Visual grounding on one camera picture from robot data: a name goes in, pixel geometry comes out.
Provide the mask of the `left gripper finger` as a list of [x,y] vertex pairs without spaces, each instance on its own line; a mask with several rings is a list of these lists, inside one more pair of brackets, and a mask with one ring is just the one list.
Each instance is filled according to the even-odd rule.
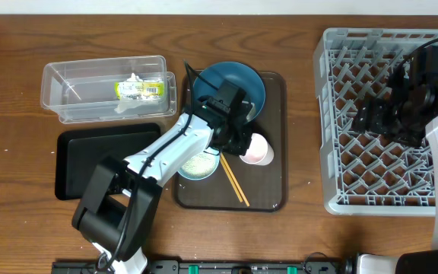
[[227,152],[229,141],[226,139],[212,139],[209,148],[217,153]]
[[237,132],[232,139],[232,154],[245,155],[252,141],[252,132]]

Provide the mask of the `pink plastic cup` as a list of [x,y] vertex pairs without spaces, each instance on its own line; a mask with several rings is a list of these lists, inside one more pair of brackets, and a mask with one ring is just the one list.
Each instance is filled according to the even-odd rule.
[[246,164],[266,166],[273,161],[274,156],[274,150],[266,138],[258,133],[253,133],[249,148],[244,155],[240,155],[240,159]]

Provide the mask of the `yellow green snack wrapper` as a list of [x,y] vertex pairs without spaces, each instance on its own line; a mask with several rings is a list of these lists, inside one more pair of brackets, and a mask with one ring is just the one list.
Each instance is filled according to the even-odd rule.
[[155,100],[165,94],[163,82],[117,82],[114,90],[120,100]]

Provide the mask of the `white napkin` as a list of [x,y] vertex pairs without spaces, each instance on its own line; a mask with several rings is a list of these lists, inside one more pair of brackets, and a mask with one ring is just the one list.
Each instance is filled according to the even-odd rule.
[[144,82],[135,73],[131,73],[130,78],[114,84],[114,91],[119,99],[119,104],[115,111],[123,113],[127,109],[136,107],[137,103],[141,101]]

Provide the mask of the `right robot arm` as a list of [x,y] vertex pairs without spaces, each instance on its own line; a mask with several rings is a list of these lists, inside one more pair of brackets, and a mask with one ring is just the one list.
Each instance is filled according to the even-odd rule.
[[357,111],[353,127],[392,142],[417,147],[429,143],[433,159],[436,214],[432,248],[399,257],[359,255],[355,273],[438,273],[438,77],[394,87],[388,100],[369,99]]

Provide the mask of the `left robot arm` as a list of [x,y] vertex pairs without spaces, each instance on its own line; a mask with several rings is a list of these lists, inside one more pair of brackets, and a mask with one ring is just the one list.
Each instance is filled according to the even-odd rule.
[[164,184],[208,149],[244,155],[251,142],[256,104],[199,104],[140,152],[106,158],[94,169],[71,224],[99,251],[93,273],[141,273],[141,249],[150,234]]

